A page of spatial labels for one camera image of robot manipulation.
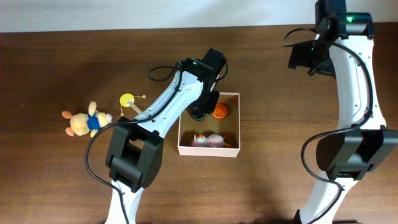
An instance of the yellow disc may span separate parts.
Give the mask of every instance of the yellow disc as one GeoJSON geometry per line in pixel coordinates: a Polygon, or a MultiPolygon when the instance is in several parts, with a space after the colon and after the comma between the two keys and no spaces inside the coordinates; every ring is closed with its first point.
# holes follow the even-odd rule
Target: yellow disc
{"type": "Polygon", "coordinates": [[[119,102],[120,102],[120,105],[122,105],[124,107],[130,107],[128,102],[134,103],[134,97],[130,93],[125,93],[122,96],[120,96],[119,102]]]}

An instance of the stuffed toy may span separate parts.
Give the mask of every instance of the stuffed toy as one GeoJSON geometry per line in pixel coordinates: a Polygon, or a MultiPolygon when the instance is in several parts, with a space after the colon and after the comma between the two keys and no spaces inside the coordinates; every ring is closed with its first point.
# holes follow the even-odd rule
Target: stuffed toy
{"type": "Polygon", "coordinates": [[[62,111],[62,116],[66,119],[70,119],[70,127],[66,128],[66,133],[69,136],[85,135],[90,132],[90,136],[93,137],[98,130],[112,122],[112,116],[106,113],[100,113],[96,110],[97,104],[91,102],[88,106],[88,114],[79,113],[72,115],[70,111],[62,111]]]}
{"type": "Polygon", "coordinates": [[[224,140],[227,136],[221,137],[218,134],[212,134],[207,138],[199,134],[199,136],[194,135],[193,140],[191,142],[191,146],[193,147],[231,147],[230,144],[225,144],[224,140]]]}

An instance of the orange ball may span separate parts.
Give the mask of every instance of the orange ball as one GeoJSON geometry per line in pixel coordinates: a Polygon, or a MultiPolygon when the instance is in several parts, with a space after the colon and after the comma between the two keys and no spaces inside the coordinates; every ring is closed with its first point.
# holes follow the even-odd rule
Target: orange ball
{"type": "Polygon", "coordinates": [[[226,106],[221,103],[217,103],[216,108],[213,112],[213,116],[217,119],[223,119],[226,117],[227,114],[228,110],[226,109],[226,106]]]}

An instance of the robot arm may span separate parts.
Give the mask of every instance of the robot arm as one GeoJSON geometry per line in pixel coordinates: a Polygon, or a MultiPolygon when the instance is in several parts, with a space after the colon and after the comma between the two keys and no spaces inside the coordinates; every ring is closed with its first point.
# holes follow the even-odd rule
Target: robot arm
{"type": "MultiPolygon", "coordinates": [[[[213,112],[219,93],[214,91],[224,55],[210,49],[203,60],[188,58],[177,66],[169,87],[143,113],[134,119],[145,123],[115,126],[106,166],[112,185],[123,193],[129,223],[135,223],[138,204],[145,188],[155,179],[162,164],[163,140],[171,125],[188,106],[195,106],[194,118],[201,120],[213,112]],[[142,149],[130,143],[142,141],[142,149]]],[[[119,122],[128,121],[122,117],[119,122]]],[[[126,223],[119,194],[113,190],[107,224],[126,223]]]]}
{"type": "Polygon", "coordinates": [[[318,177],[329,182],[317,180],[309,200],[297,211],[295,223],[332,223],[348,190],[398,145],[398,133],[386,129],[377,100],[371,15],[346,12],[345,0],[319,0],[315,11],[318,41],[294,44],[289,67],[310,67],[309,75],[335,75],[340,107],[338,128],[349,130],[329,134],[318,142],[318,177]],[[331,42],[340,47],[325,44],[331,42]],[[350,49],[355,57],[341,47],[350,49]]]}

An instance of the white box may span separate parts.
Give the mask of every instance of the white box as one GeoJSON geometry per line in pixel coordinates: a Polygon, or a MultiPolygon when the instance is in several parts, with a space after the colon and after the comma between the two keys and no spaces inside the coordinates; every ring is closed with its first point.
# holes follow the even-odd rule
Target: white box
{"type": "Polygon", "coordinates": [[[223,119],[216,119],[208,114],[203,121],[194,120],[188,111],[180,115],[178,126],[178,151],[181,156],[218,156],[236,157],[241,149],[241,112],[239,93],[220,93],[217,103],[227,107],[228,114],[223,119]],[[225,143],[231,148],[191,147],[194,134],[227,136],[225,143]]]}

